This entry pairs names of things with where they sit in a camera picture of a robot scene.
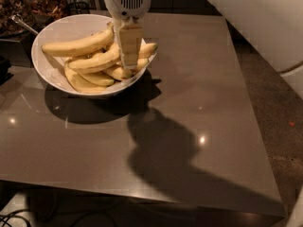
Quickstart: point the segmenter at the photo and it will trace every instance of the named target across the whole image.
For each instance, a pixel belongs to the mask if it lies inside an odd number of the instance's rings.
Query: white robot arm
[[[124,67],[137,66],[138,50],[143,37],[140,19],[148,12],[151,0],[104,0],[111,13]]]
[[[105,0],[117,27],[148,11],[151,0],[137,1]],[[303,98],[303,0],[208,1]]]

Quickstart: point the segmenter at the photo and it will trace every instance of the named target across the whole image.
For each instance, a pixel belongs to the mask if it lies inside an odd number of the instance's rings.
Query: cable
[[[3,224],[8,225],[8,227],[12,227],[7,220],[4,220],[3,218],[0,218],[0,222],[3,222]]]
[[[117,227],[115,220],[106,212],[104,211],[91,211],[88,213],[85,213],[84,215],[80,216],[79,218],[77,218],[71,225],[70,227],[75,227],[81,220],[83,220],[84,218],[88,217],[88,216],[92,216],[92,215],[96,215],[96,214],[101,214],[103,216],[105,216],[107,219],[109,219],[111,221],[111,223],[113,224],[114,227]]]
[[[26,218],[24,218],[22,216],[17,216],[17,214],[22,213],[22,212],[30,212],[30,210],[29,209],[20,209],[20,210],[13,211],[7,215],[1,215],[0,221],[3,222],[2,227],[5,227],[6,225],[8,225],[9,227],[12,227],[8,223],[8,221],[11,218],[20,218],[21,220],[23,220],[26,223],[27,227],[31,227],[30,222]]]

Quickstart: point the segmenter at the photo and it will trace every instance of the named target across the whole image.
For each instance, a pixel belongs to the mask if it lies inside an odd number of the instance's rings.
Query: banana
[[[135,74],[141,71],[147,64],[149,63],[149,59],[141,58],[138,60],[138,65],[134,70],[132,70]]]
[[[105,53],[94,53],[89,59],[74,58],[68,62],[68,66],[79,73],[94,73],[109,68],[118,61],[120,61],[119,46],[112,43]]]
[[[69,57],[68,59],[71,59],[71,60],[78,60],[78,59],[90,59],[92,58],[92,56],[97,53],[97,52],[94,52],[92,54],[86,54],[86,55],[82,55],[82,56],[77,56],[77,57]]]
[[[115,80],[106,75],[103,72],[95,72],[95,73],[79,73],[87,81],[94,83],[99,86],[110,86],[113,85]]]
[[[155,53],[157,48],[158,48],[157,43],[142,44],[139,51],[139,59],[149,58],[151,55]]]
[[[107,88],[104,86],[98,86],[96,84],[87,81],[82,76],[80,76],[77,72],[70,69],[67,63],[64,65],[64,73],[71,86],[80,93],[98,94]]]
[[[124,79],[129,79],[132,77],[133,73],[130,69],[128,68],[123,68],[119,64],[115,64],[105,70],[103,70],[105,74],[108,76],[116,79],[116,80],[124,80]]]
[[[53,57],[77,57],[105,47],[114,40],[114,36],[114,24],[109,22],[101,32],[76,41],[43,44],[42,50]]]

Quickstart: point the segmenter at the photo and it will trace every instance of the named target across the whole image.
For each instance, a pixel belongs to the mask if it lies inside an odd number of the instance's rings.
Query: bowl
[[[77,40],[106,29],[108,22],[113,22],[112,18],[96,14],[79,14],[64,17],[46,26],[37,35],[31,48],[32,62],[40,77],[48,84],[70,95],[89,98],[115,96],[136,83],[144,74],[148,64],[132,78],[115,83],[101,93],[80,93],[69,84],[65,77],[64,61],[66,58],[49,56],[41,49],[41,46],[45,43]],[[151,63],[154,56],[149,57],[149,63]]]

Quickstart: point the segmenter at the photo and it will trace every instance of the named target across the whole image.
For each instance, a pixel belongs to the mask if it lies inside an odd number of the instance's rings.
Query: glossy tabletop
[[[0,86],[0,180],[284,216],[226,22],[148,14],[148,72],[109,99],[34,68]]]

